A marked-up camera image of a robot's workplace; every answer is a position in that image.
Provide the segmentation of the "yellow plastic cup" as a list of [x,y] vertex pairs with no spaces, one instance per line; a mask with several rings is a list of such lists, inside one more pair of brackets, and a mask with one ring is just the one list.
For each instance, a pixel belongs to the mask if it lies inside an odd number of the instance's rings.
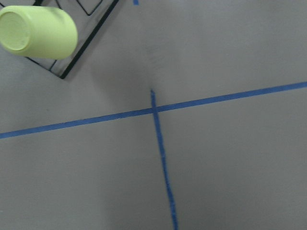
[[43,6],[7,6],[0,11],[0,44],[30,58],[64,59],[76,49],[78,31],[64,10]]

